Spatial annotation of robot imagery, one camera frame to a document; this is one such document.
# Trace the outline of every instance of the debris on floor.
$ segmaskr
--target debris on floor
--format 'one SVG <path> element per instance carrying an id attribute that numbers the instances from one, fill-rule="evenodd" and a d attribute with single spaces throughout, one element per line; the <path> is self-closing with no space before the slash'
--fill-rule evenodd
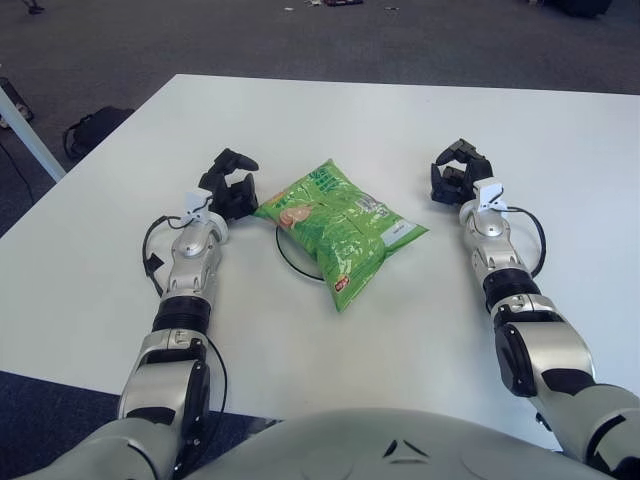
<path id="1" fill-rule="evenodd" d="M 362 3 L 364 0 L 324 0 L 330 7 L 342 7 L 344 5 L 357 5 Z"/>

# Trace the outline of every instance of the gray carpet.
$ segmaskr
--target gray carpet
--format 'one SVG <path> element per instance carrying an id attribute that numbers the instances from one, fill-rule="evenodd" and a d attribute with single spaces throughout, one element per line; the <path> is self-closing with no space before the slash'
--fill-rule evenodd
<path id="1" fill-rule="evenodd" d="M 178 72 L 640 93 L 637 0 L 614 0 L 595 20 L 525 0 L 365 2 L 41 0 L 46 12 L 29 16 L 19 0 L 0 0 L 0 76 L 30 104 L 34 129 L 67 169 L 66 127 L 104 105 L 138 107 Z M 42 168 L 10 131 L 0 131 L 0 142 L 36 198 L 44 195 L 53 182 Z M 28 208 L 0 152 L 0 236 Z M 10 375 L 0 387 L 0 479 L 43 466 L 114 414 L 115 398 L 104 394 Z M 84 408 L 87 401 L 101 407 Z M 212 457 L 247 425 L 233 420 Z M 64 441 L 43 446 L 52 432 Z"/>

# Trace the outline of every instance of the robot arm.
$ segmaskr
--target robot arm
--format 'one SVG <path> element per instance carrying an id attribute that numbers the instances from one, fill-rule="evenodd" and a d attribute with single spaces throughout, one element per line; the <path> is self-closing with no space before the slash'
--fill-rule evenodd
<path id="1" fill-rule="evenodd" d="M 466 172 L 439 167 L 458 160 Z M 640 399 L 594 380 L 584 340 L 540 293 L 510 241 L 502 184 L 475 147 L 459 140 L 432 165 L 432 199 L 463 203 L 460 222 L 495 329 L 505 386 L 526 397 L 566 455 L 616 478 L 640 472 Z"/>
<path id="2" fill-rule="evenodd" d="M 218 352 L 207 331 L 220 246 L 228 238 L 226 221 L 257 208 L 251 174 L 227 186 L 225 175 L 237 168 L 257 170 L 258 165 L 225 149 L 202 176 L 201 188 L 187 195 L 184 228 L 171 248 L 173 266 L 165 289 L 153 277 L 145 238 L 145 273 L 154 279 L 161 299 L 120 398 L 118 419 L 49 467 L 22 478 L 165 480 L 189 473 L 211 431 L 206 425 L 209 364 Z M 165 220 L 160 217 L 152 228 Z"/>

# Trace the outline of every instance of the chip bag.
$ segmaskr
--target chip bag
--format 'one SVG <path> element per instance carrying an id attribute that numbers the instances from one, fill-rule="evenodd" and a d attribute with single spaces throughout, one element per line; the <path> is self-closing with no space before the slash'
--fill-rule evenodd
<path id="1" fill-rule="evenodd" d="M 304 247 L 340 312 L 387 257 L 427 231 L 353 185 L 333 160 L 267 200 L 254 215 L 273 220 Z"/>

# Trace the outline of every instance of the table top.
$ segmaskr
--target table top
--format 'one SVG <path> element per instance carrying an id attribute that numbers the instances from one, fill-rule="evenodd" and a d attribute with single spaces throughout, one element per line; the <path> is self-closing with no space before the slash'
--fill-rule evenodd
<path id="1" fill-rule="evenodd" d="M 140 261 L 148 225 L 182 213 L 225 147 L 259 162 L 262 201 L 333 158 L 430 231 L 338 314 L 284 263 L 272 225 L 232 225 L 209 332 L 229 410 L 418 409 L 556 447 L 500 381 L 462 229 L 429 199 L 428 165 L 459 137 L 491 160 L 505 200 L 544 225 L 537 282 L 589 344 L 597 379 L 639 393 L 639 132 L 632 96 L 177 75 L 0 240 L 0 368 L 120 393 L 158 305 Z M 511 220 L 533 265 L 535 229 Z M 170 260 L 175 235 L 151 248 Z"/>

